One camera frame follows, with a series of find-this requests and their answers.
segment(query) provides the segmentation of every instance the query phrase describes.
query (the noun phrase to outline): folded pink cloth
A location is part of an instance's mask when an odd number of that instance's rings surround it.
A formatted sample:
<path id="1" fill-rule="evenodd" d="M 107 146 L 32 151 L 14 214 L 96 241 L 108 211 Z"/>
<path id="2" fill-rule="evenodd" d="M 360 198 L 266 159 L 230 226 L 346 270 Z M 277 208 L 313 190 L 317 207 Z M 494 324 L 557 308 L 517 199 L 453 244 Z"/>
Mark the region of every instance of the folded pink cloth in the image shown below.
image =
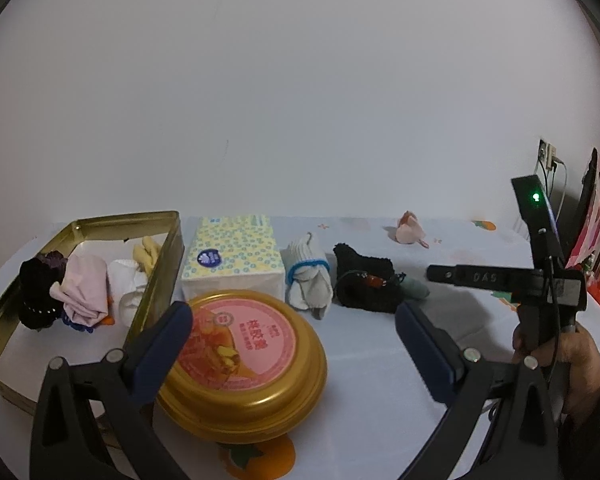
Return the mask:
<path id="1" fill-rule="evenodd" d="M 64 303 L 71 322 L 93 326 L 109 314 L 107 263 L 99 256 L 69 256 L 62 285 L 55 282 L 49 295 Z"/>

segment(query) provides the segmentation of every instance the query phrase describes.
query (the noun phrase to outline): blue gripper pad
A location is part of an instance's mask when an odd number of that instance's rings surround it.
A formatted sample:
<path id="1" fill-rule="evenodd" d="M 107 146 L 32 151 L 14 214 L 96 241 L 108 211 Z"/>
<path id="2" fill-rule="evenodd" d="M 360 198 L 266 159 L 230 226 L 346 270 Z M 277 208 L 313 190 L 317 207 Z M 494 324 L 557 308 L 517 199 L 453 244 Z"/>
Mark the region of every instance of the blue gripper pad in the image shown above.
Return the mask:
<path id="1" fill-rule="evenodd" d="M 122 377 L 136 406 L 154 401 L 189 338 L 192 326 L 191 307 L 182 301 L 174 301 L 158 323 L 144 330 L 129 345 Z"/>
<path id="2" fill-rule="evenodd" d="M 395 311 L 395 329 L 409 352 L 431 397 L 450 406 L 456 384 L 464 375 L 456 343 L 432 325 L 416 304 L 405 302 Z"/>

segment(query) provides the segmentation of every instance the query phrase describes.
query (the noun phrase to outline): black knit fabric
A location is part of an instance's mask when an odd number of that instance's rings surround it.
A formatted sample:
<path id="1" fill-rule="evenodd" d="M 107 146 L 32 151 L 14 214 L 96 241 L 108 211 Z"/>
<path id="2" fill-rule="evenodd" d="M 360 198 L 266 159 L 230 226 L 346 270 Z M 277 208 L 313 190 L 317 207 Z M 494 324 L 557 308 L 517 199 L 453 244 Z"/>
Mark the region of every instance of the black knit fabric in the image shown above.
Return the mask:
<path id="1" fill-rule="evenodd" d="M 20 266 L 22 305 L 18 311 L 20 322 L 32 330 L 51 326 L 62 314 L 62 301 L 49 295 L 54 282 L 62 282 L 66 259 L 54 251 L 39 254 Z"/>
<path id="2" fill-rule="evenodd" d="M 374 288 L 367 285 L 360 275 L 347 274 L 352 270 L 360 270 L 384 280 L 391 280 L 395 275 L 391 260 L 361 256 L 347 244 L 337 244 L 333 253 L 338 261 L 335 293 L 343 306 L 395 314 L 395 309 L 404 301 L 404 291 L 399 283 L 391 282 Z"/>

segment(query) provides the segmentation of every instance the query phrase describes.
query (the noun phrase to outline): table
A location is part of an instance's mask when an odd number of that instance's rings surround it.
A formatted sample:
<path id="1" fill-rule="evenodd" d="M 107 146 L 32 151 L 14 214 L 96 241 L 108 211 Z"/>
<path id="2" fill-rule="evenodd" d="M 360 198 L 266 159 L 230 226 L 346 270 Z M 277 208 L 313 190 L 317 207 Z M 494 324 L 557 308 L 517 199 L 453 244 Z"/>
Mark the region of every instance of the table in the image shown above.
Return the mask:
<path id="1" fill-rule="evenodd" d="M 193 238 L 197 218 L 183 218 L 186 244 Z M 317 234 L 335 269 L 333 246 L 345 242 L 360 254 L 389 257 L 396 271 L 423 278 L 429 264 L 490 264 L 531 267 L 528 242 L 498 227 L 488 232 L 472 222 L 423 219 L 430 248 L 403 246 L 390 237 L 395 220 L 362 218 L 273 218 L 280 248 L 305 232 Z M 0 295 L 17 274 L 20 263 L 32 257 L 62 227 L 22 247 L 0 269 Z M 447 330 L 462 347 L 473 346 L 492 360 L 508 360 L 511 333 L 518 323 L 512 308 L 490 292 L 429 283 L 423 311 Z M 174 299 L 181 298 L 179 286 Z M 395 334 L 393 317 L 331 306 L 323 320 L 306 316 L 327 354 L 329 375 L 324 395 L 314 412 L 289 437 L 296 463 L 285 480 L 394 480 L 419 452 L 443 415 L 423 384 Z M 600 306 L 588 297 L 587 311 L 578 320 L 591 332 L 600 349 Z M 0 455 L 21 479 L 27 479 L 32 418 L 0 397 Z M 154 428 L 173 457 L 192 478 L 232 478 L 218 459 L 218 446 L 203 442 L 179 428 L 159 408 Z M 483 415 L 452 478 L 471 466 L 488 428 Z M 116 465 L 133 476 L 126 459 L 112 450 Z"/>

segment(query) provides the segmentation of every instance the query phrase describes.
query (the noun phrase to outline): tin lid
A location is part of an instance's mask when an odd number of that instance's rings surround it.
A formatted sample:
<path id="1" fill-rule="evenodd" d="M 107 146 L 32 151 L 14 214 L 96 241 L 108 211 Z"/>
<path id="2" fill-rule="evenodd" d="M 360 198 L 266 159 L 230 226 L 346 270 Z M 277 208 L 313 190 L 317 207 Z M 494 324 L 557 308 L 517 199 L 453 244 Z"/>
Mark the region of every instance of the tin lid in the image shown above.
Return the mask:
<path id="1" fill-rule="evenodd" d="M 194 325 L 158 401 L 197 436 L 228 444 L 275 438 L 316 405 L 326 358 L 311 326 L 281 301 L 248 290 L 190 302 Z"/>

